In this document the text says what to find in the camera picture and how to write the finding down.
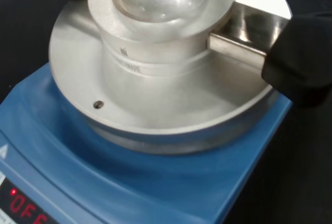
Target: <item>black background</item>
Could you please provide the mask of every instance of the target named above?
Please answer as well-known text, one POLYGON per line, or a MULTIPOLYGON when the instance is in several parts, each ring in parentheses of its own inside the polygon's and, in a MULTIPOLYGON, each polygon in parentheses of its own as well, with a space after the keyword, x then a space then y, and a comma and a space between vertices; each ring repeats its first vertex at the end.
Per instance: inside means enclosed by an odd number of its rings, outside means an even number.
POLYGON ((47 217, 46 221, 40 220, 40 223, 43 224, 58 224, 52 217, 50 217, 42 208, 40 208, 37 204, 31 201, 22 191, 20 191, 14 184, 12 184, 8 179, 5 179, 0 186, 0 208, 15 221, 17 224, 32 224, 40 214, 43 214, 47 217), (11 195, 12 189, 16 189, 17 193, 15 195, 11 195), (19 208, 19 210, 14 213, 10 210, 10 205, 12 201, 15 199, 17 195, 22 195, 25 198, 24 203, 19 208), (36 207, 36 210, 29 210, 31 216, 24 215, 21 217, 22 212, 26 208, 26 206, 31 203, 36 207))
MULTIPOLYGON (((332 11, 332 0, 287 1, 294 15, 332 11)), ((48 61, 66 2, 0 0, 0 102, 48 61)), ((332 96, 315 109, 291 109, 226 223, 332 223, 332 96)))

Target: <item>metal plate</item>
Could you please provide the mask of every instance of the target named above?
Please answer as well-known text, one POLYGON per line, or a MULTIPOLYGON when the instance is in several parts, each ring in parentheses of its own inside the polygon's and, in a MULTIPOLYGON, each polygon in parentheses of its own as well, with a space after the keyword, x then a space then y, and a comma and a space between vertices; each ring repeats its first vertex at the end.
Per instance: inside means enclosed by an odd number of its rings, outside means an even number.
MULTIPOLYGON (((273 9, 263 0, 260 5, 273 9)), ((172 76, 142 76, 110 64, 100 39, 68 21, 73 6, 87 10, 86 3, 71 3, 59 16, 50 43, 53 76, 91 126, 114 143, 150 153, 211 148, 244 133, 273 103, 273 90, 259 70, 216 53, 172 76), (95 109, 96 101, 103 107, 95 109), (208 141, 216 135, 218 142, 208 141)), ((273 6, 290 17, 285 0, 273 6)))

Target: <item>metal clamp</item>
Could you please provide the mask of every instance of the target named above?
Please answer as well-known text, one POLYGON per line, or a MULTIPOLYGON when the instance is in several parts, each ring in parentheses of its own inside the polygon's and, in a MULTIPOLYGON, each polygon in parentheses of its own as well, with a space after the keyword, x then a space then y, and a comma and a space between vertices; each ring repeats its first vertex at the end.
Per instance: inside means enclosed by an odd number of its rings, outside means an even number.
POLYGON ((288 19, 235 2, 230 19, 212 31, 210 49, 262 69, 288 19))

